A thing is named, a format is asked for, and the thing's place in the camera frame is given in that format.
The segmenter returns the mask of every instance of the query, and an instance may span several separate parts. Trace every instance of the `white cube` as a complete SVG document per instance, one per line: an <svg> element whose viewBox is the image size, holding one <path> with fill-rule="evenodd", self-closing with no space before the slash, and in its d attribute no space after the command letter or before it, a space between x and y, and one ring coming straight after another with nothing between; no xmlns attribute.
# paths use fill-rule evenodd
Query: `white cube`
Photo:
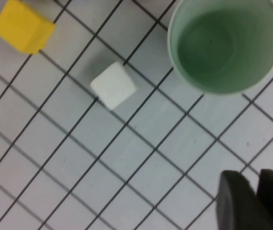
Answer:
<svg viewBox="0 0 273 230"><path fill-rule="evenodd" d="M104 70L91 82L90 87L111 110L137 90L136 85L119 62L113 63Z"/></svg>

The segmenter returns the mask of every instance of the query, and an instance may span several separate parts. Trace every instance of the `cup rim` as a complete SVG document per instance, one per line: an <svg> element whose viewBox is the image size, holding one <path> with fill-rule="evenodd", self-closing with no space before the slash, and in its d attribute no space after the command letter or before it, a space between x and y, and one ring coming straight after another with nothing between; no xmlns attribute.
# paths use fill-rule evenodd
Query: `cup rim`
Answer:
<svg viewBox="0 0 273 230"><path fill-rule="evenodd" d="M239 93L242 93L242 92L245 92L247 90L250 90L252 88L255 88L257 85L261 84L262 82L264 82L267 78L268 78L268 75L269 73L272 72L273 70L273 64L272 64L272 67L270 68L269 71L267 71L267 73L265 74L265 76L259 80L258 82L254 83L253 85L243 89L243 90L239 90L239 91L235 91L235 92L227 92L227 93L217 93L217 92L209 92L209 91L206 91L206 90L203 90L203 89L200 89L197 85L195 85L192 81L189 81L187 80L186 78L184 78L180 72L180 70L178 69L178 67L176 66L175 64L175 61L174 61L174 58L173 58L173 55L171 53L171 47L170 47L170 35L171 35L171 31L172 31L172 28L173 28L173 23L174 23L174 19L176 17L176 14L177 14L177 11L179 10L181 4L186 1L186 0L180 0L180 2L178 3L178 5L175 7L174 9L174 12L172 13L172 16L170 18L170 22L169 22L169 26L168 26L168 30L167 30L167 51L168 51L168 56L169 56L169 59L170 59L170 63L176 73L176 75L178 75L178 77L185 82L185 84L190 84L192 85L194 88L196 88L197 90L201 91L202 93L205 93L205 94L210 94L210 95L219 95L219 96L223 96L223 95L236 95L236 94L239 94Z"/></svg>

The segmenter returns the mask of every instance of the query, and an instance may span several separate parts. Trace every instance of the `white grid surface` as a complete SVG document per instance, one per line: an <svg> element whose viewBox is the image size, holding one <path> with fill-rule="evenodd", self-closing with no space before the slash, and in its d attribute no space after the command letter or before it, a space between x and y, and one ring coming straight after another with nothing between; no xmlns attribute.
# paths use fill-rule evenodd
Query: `white grid surface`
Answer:
<svg viewBox="0 0 273 230"><path fill-rule="evenodd" d="M182 84L178 0L26 2L57 27L35 56L0 39L0 230L216 230L220 172L273 169L273 71L236 96ZM139 90L109 111L89 82L115 61Z"/></svg>

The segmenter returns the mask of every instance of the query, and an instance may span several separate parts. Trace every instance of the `cube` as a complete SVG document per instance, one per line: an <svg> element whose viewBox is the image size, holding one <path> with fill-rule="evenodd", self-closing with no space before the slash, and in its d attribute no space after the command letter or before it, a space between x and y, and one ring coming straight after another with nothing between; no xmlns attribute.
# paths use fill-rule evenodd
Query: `cube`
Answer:
<svg viewBox="0 0 273 230"><path fill-rule="evenodd" d="M20 0L8 0L0 13L0 37L22 53L38 53L54 29L54 23Z"/></svg>
<svg viewBox="0 0 273 230"><path fill-rule="evenodd" d="M115 109L137 90L136 85L119 62L110 65L91 82L90 86L110 110Z"/></svg>

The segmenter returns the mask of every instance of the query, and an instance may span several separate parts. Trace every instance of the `cup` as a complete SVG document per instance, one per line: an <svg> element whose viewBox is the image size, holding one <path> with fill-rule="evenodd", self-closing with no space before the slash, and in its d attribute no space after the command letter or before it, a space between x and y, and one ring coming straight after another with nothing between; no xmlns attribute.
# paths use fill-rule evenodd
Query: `cup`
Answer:
<svg viewBox="0 0 273 230"><path fill-rule="evenodd" d="M181 0L167 45L175 72L201 91L244 91L273 68L273 0Z"/></svg>

